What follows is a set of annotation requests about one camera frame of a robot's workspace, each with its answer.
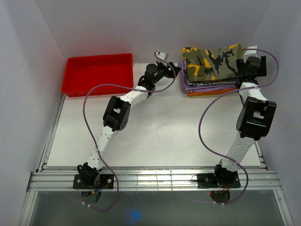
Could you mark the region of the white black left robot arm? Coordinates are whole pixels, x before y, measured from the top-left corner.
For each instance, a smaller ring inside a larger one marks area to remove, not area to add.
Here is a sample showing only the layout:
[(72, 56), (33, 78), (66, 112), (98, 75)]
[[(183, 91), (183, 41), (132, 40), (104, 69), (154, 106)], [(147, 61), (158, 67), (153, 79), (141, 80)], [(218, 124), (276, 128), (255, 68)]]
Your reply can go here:
[(156, 84), (162, 78), (166, 77), (175, 80), (180, 70), (181, 67), (172, 62), (148, 64), (144, 75), (140, 77), (134, 89), (120, 97), (112, 96), (110, 98), (103, 115), (103, 127), (98, 140), (95, 139), (87, 122), (85, 113), (87, 97), (84, 99), (84, 121), (95, 143), (95, 150), (91, 153), (87, 161), (77, 166), (80, 180), (85, 186), (96, 188), (100, 185), (100, 172), (105, 165), (101, 155), (117, 133), (126, 127), (131, 108), (149, 98), (156, 91)]

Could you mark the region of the camouflage yellow green trousers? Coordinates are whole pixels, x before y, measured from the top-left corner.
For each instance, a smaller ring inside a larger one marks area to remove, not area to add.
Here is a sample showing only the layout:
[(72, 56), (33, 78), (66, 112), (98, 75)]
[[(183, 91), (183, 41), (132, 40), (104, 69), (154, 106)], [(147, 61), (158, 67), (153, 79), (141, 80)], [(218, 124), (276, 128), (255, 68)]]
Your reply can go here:
[(235, 44), (219, 49), (182, 49), (188, 81), (234, 80), (238, 76), (237, 59), (243, 59), (242, 46)]

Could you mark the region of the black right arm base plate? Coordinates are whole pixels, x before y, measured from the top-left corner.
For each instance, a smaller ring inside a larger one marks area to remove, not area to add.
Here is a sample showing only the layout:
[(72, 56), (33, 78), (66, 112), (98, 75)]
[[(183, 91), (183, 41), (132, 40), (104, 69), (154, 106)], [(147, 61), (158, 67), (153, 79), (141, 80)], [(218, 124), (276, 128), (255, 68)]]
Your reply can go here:
[(214, 173), (199, 173), (191, 177), (191, 181), (197, 183), (198, 188), (240, 188), (241, 183), (236, 177), (234, 181), (217, 177)]

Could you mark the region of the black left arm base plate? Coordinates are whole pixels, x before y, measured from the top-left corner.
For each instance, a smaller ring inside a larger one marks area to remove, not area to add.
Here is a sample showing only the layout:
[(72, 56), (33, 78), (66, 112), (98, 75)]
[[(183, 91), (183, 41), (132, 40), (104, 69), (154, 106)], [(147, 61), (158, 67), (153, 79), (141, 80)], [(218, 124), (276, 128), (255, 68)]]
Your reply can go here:
[(96, 176), (95, 181), (90, 183), (80, 174), (75, 175), (73, 180), (73, 189), (112, 189), (114, 187), (113, 174), (100, 174)]

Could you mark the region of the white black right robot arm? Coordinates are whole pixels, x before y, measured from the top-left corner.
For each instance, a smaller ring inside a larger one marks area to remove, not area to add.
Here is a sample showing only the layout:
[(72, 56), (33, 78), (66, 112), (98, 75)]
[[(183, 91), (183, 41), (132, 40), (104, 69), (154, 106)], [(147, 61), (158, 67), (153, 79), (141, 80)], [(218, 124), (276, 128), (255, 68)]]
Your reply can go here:
[(256, 80), (267, 75), (266, 57), (237, 60), (237, 68), (236, 87), (244, 104), (236, 123), (235, 140), (212, 175), (213, 183), (218, 187), (238, 182), (239, 164), (256, 141), (267, 136), (277, 108), (275, 102), (263, 96)]

